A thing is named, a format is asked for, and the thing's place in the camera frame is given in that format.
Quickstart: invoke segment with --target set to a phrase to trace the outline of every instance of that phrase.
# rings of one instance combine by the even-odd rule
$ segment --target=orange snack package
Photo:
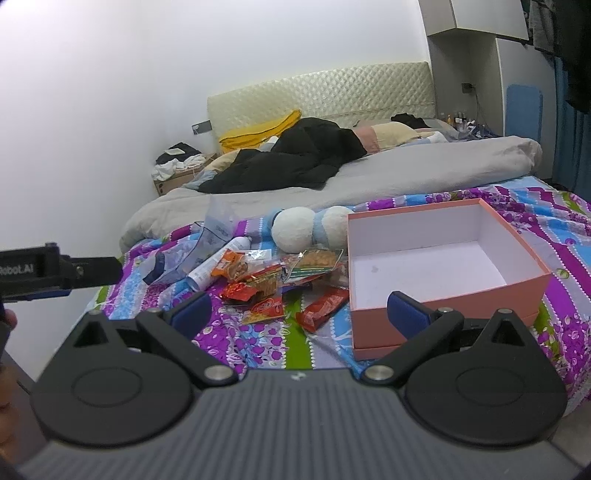
[[[315,333],[349,299],[349,290],[329,287],[303,312],[295,314],[296,322],[308,332]]]
[[[248,271],[248,263],[246,263],[244,256],[243,252],[226,250],[222,259],[212,270],[212,277],[221,275],[229,281],[236,281]]]

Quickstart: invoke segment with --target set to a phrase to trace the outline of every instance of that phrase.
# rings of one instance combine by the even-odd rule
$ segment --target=blue curtain
[[[567,74],[562,60],[554,64],[556,75],[556,151],[552,178],[591,202],[591,114],[583,114],[568,103]]]

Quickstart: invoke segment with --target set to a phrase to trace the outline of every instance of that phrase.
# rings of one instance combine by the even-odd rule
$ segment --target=wall socket
[[[474,85],[471,83],[462,83],[462,93],[474,93]]]
[[[210,132],[212,130],[212,123],[209,120],[206,120],[200,124],[193,125],[191,128],[193,129],[193,135],[204,134],[205,132]]]

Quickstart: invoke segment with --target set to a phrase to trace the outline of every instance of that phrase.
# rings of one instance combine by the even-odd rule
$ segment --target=plastic bag
[[[171,284],[184,279],[232,239],[237,223],[238,218],[232,209],[211,195],[199,238],[181,241],[147,258],[140,266],[144,282],[148,285]]]

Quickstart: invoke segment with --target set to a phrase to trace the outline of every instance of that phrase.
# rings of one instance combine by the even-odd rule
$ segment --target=candy wrapper
[[[296,322],[308,332],[315,333],[347,300],[349,300],[349,290],[329,287],[303,312],[295,314]]]
[[[212,276],[221,275],[230,282],[242,281],[248,275],[265,268],[271,260],[271,250],[226,250],[212,271]]]
[[[281,294],[269,297],[254,305],[244,313],[242,323],[248,325],[256,322],[280,319],[285,316]]]
[[[306,250],[298,256],[297,262],[291,267],[287,280],[328,273],[334,270],[342,255],[343,250]]]
[[[228,284],[220,293],[226,304],[252,305],[266,297],[281,296],[281,265],[275,264]]]

